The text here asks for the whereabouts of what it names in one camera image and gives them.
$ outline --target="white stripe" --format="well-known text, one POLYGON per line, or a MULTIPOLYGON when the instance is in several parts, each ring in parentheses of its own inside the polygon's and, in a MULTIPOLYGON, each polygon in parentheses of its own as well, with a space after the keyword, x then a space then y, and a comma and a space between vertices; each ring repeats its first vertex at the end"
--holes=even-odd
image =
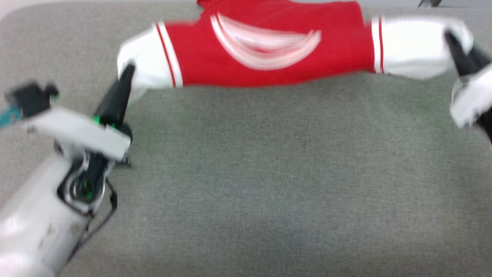
POLYGON ((250 32, 251 27, 246 30, 238 26, 230 28, 227 21, 219 22, 215 15, 210 16, 210 21, 218 41, 229 55, 242 65, 256 70, 276 70, 291 66, 311 54, 321 41, 321 31, 311 31, 308 34, 284 32, 279 36, 280 32, 266 29, 257 28, 255 30, 258 33, 254 33, 250 32))
POLYGON ((169 37, 166 26, 163 22, 159 23, 159 28, 162 35, 162 40, 164 41, 164 45, 166 46, 169 62, 171 63, 171 70, 173 71, 176 87, 181 88, 183 87, 183 76, 181 75, 181 68, 180 64, 178 63, 178 57, 176 57, 176 52, 174 52, 173 43, 171 42, 171 38, 169 37))
POLYGON ((381 44, 379 43, 379 17, 372 18, 372 42, 374 43, 374 71, 381 73, 381 44))

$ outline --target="white sleeve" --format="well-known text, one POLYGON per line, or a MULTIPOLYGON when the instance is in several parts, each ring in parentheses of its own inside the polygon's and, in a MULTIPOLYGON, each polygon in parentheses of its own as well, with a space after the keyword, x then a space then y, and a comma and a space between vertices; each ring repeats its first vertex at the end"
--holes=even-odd
POLYGON ((377 17, 372 20, 374 71, 419 80, 454 68, 444 32, 450 29, 467 53, 473 34, 454 18, 436 16, 377 17))
POLYGON ((130 62, 135 64, 135 73, 129 104, 142 97, 148 89, 183 86, 176 54, 163 23, 152 26, 121 45, 117 60, 118 76, 130 62))

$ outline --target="striped cuff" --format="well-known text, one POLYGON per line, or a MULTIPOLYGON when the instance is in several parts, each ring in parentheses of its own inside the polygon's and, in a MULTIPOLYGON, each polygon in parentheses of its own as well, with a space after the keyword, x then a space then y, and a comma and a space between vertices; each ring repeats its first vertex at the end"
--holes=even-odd
POLYGON ((173 87, 183 87, 183 76, 181 75, 181 68, 178 63, 178 57, 176 57, 176 52, 174 51, 171 38, 167 33, 166 26, 163 22, 158 22, 155 24, 155 28, 159 34, 162 51, 164 53, 167 61, 167 66, 171 73, 173 87))
POLYGON ((374 43, 374 72, 384 73, 384 48, 383 48, 384 17, 372 19, 372 42, 374 43))

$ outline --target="white logo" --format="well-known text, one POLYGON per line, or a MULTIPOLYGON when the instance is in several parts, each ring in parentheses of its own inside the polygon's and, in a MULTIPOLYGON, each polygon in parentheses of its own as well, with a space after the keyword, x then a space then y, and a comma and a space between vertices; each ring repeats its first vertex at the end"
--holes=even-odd
POLYGON ((316 49, 321 31, 308 34, 280 32, 249 26, 221 14, 210 17, 218 41, 236 61, 257 70, 291 66, 316 49))

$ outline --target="teal cable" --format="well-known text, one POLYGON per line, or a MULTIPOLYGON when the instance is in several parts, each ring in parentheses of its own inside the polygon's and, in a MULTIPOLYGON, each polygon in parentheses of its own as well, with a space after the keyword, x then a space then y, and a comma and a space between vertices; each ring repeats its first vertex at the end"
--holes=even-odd
POLYGON ((7 127, 21 119, 21 110, 16 106, 10 106, 6 111, 0 113, 0 128, 7 127))

